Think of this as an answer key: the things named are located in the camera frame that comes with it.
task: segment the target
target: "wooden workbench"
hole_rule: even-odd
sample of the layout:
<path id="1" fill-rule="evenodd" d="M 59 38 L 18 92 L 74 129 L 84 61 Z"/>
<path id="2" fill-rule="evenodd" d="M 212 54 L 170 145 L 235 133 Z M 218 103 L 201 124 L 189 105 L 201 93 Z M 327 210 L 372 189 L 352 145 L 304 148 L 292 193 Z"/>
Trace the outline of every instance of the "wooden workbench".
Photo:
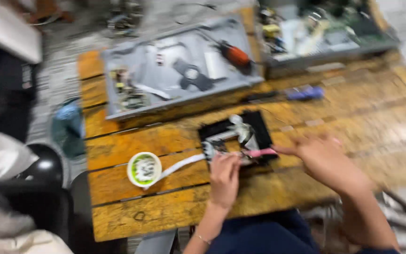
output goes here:
<path id="1" fill-rule="evenodd" d="M 253 11 L 243 9 L 241 14 L 249 33 L 253 30 L 248 21 Z M 257 51 L 254 37 L 249 37 Z M 289 145 L 289 136 L 329 131 L 342 140 L 348 156 L 380 186 L 406 185 L 406 67 L 399 65 L 398 53 L 347 63 L 342 70 L 267 81 L 252 89 L 124 123 L 104 120 L 105 82 L 98 52 L 81 55 L 78 69 L 96 241 L 198 223 L 210 191 L 205 161 L 183 167 L 148 191 L 130 183 L 126 163 L 136 153 L 149 151 L 160 157 L 166 169 L 202 152 L 197 135 L 202 123 L 217 122 L 245 109 L 261 111 L 274 143 Z M 325 99 L 212 110 L 236 103 L 253 92 L 308 83 L 322 84 Z M 239 197 L 230 217 L 308 205 L 334 196 L 333 191 L 303 172 L 298 159 L 284 155 L 269 166 L 241 173 Z"/>

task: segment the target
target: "blue screwdriver handle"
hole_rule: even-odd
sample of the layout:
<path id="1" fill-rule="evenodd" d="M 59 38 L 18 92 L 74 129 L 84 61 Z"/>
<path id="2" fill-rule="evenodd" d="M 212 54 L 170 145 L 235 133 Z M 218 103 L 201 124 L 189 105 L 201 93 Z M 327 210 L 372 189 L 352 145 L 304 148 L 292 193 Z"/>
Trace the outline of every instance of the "blue screwdriver handle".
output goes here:
<path id="1" fill-rule="evenodd" d="M 321 99 L 324 97 L 325 93 L 320 86 L 308 86 L 303 89 L 289 89 L 285 91 L 286 99 L 288 100 L 312 100 Z"/>

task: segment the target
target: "screwdriver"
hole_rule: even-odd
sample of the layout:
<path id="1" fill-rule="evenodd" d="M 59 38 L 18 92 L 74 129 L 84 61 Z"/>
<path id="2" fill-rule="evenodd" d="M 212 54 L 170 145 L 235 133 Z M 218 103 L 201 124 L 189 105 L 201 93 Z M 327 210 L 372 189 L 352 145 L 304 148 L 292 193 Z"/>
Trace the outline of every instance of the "screwdriver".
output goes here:
<path id="1" fill-rule="evenodd" d="M 232 65 L 240 68 L 250 66 L 250 58 L 244 51 L 240 50 L 238 47 L 231 45 L 227 41 L 217 41 L 201 28 L 199 28 L 199 31 L 203 33 L 207 38 L 217 43 L 217 48 L 220 50 L 222 56 L 228 59 L 228 61 L 230 61 Z"/>
<path id="2" fill-rule="evenodd" d="M 282 99 L 289 101 L 307 101 L 321 99 L 324 97 L 324 94 L 325 92 L 320 86 L 304 85 L 296 88 L 249 95 L 243 101 L 248 103 L 264 102 L 264 99 L 270 99 L 277 95 L 281 95 L 283 96 Z"/>

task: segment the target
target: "bracelet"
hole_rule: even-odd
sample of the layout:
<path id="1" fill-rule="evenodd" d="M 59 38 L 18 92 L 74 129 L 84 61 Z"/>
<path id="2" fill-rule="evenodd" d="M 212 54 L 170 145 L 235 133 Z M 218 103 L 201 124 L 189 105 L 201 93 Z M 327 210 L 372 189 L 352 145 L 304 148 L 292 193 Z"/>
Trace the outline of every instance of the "bracelet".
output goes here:
<path id="1" fill-rule="evenodd" d="M 204 239 L 201 235 L 197 235 L 203 242 L 207 243 L 208 245 L 211 245 L 212 241 Z"/>

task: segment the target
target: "floor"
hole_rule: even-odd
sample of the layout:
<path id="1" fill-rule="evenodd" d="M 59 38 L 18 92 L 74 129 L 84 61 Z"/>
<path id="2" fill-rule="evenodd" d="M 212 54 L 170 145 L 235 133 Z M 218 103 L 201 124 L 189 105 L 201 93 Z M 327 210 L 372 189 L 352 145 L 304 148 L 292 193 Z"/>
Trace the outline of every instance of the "floor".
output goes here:
<path id="1" fill-rule="evenodd" d="M 251 0 L 223 0 L 217 1 L 221 7 L 220 12 L 234 9 Z M 79 80 L 77 78 L 77 56 L 88 50 L 97 50 L 112 47 L 126 39 L 113 40 L 107 38 L 104 29 L 105 13 L 109 1 L 89 0 L 91 9 L 83 9 L 78 4 L 72 4 L 75 10 L 76 21 L 73 24 L 55 22 L 44 27 L 44 61 L 37 76 L 39 96 L 37 105 L 33 110 L 34 120 L 29 130 L 28 143 L 51 142 L 49 120 L 55 109 L 65 100 L 79 97 Z M 161 32 L 176 26 L 169 15 L 173 3 L 195 2 L 195 0 L 145 0 L 147 6 L 146 16 L 139 35 Z M 398 37 L 402 40 L 401 51 L 406 61 L 406 0 L 377 0 L 385 18 L 395 28 Z M 215 15 L 217 12 L 203 11 L 200 18 L 205 15 Z M 70 161 L 71 180 L 86 170 L 86 159 L 76 158 Z M 397 190 L 406 199 L 406 188 Z M 180 230 L 181 237 L 185 238 L 187 230 Z M 406 235 L 399 235 L 399 240 L 406 241 Z M 141 238 L 130 238 L 128 252 L 134 253 Z"/>

